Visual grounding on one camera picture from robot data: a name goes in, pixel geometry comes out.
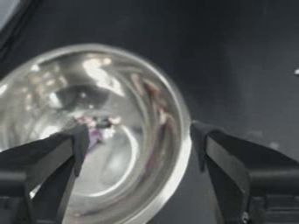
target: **bowl rim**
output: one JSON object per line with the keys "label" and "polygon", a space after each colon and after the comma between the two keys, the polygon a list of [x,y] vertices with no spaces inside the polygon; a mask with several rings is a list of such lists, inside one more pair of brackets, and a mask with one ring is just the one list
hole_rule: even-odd
{"label": "bowl rim", "polygon": [[159,193],[153,196],[153,199],[149,201],[149,203],[143,207],[140,211],[137,211],[137,213],[132,214],[132,217],[129,217],[124,222],[121,222],[123,224],[147,223],[155,217],[157,212],[164,207],[165,202],[173,195],[173,192],[181,182],[183,175],[187,170],[187,165],[189,162],[191,151],[192,151],[192,141],[191,141],[191,135],[189,135],[189,127],[191,127],[189,111],[187,109],[187,105],[183,100],[183,96],[180,94],[177,87],[175,86],[173,82],[171,81],[168,76],[164,74],[164,72],[159,69],[159,67],[155,66],[147,59],[144,59],[139,55],[131,53],[129,51],[121,48],[117,48],[109,45],[100,45],[100,44],[68,45],[40,54],[39,56],[36,56],[35,58],[24,62],[1,79],[0,87],[3,85],[9,85],[15,77],[21,75],[24,71],[28,71],[32,66],[39,65],[44,63],[45,61],[52,60],[65,54],[80,53],[87,51],[111,53],[111,54],[115,54],[116,56],[125,57],[129,60],[135,61],[136,63],[141,64],[156,75],[156,77],[160,79],[160,81],[165,85],[167,90],[169,91],[172,95],[175,106],[177,108],[180,125],[181,125],[181,144],[180,144],[180,149],[179,149],[175,165],[172,168],[172,172],[169,176],[167,177],[167,180],[164,182],[164,185]]}

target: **gray surface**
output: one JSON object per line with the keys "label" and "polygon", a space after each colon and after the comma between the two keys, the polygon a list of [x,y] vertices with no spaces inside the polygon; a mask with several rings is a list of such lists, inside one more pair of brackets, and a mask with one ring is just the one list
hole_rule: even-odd
{"label": "gray surface", "polygon": [[0,0],[0,31],[15,14],[19,3],[20,0]]}

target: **shiny metal surface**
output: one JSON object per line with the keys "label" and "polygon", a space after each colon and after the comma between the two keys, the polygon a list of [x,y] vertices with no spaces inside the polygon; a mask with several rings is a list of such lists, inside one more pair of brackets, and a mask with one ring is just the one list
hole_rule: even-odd
{"label": "shiny metal surface", "polygon": [[147,61],[103,45],[47,52],[1,81],[0,117],[0,150],[73,123],[95,133],[65,224],[149,221],[184,174],[191,119]]}

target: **dark background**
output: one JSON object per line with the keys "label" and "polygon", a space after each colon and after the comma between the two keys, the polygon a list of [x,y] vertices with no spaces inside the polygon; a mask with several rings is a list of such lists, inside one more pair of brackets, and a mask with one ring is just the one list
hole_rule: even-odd
{"label": "dark background", "polygon": [[[41,0],[1,77],[60,46],[100,43],[148,58],[177,84],[193,119],[299,159],[298,0]],[[153,223],[212,222],[195,154]]]}

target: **metal bowl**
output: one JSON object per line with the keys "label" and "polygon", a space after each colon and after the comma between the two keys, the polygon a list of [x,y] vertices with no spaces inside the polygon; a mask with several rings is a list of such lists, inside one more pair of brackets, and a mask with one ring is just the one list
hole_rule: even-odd
{"label": "metal bowl", "polygon": [[0,83],[0,150],[71,123],[96,136],[64,223],[145,223],[183,178],[189,114],[172,82],[145,60],[103,45],[64,47]]}

